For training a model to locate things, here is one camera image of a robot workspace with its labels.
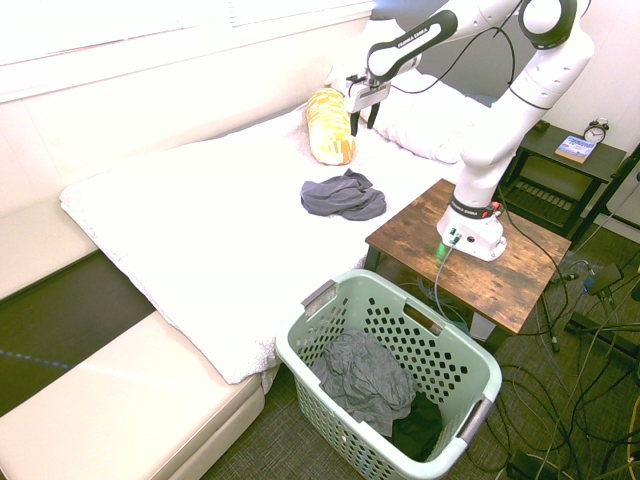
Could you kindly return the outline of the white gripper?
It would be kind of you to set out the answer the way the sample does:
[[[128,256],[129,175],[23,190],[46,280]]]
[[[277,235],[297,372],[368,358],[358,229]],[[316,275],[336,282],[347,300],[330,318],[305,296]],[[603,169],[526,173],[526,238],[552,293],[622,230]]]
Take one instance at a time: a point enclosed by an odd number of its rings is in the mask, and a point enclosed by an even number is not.
[[[372,129],[379,113],[380,102],[391,90],[391,82],[380,82],[368,76],[351,75],[346,78],[345,108],[350,114],[351,135],[356,136],[359,128],[360,111],[370,107],[367,128]]]

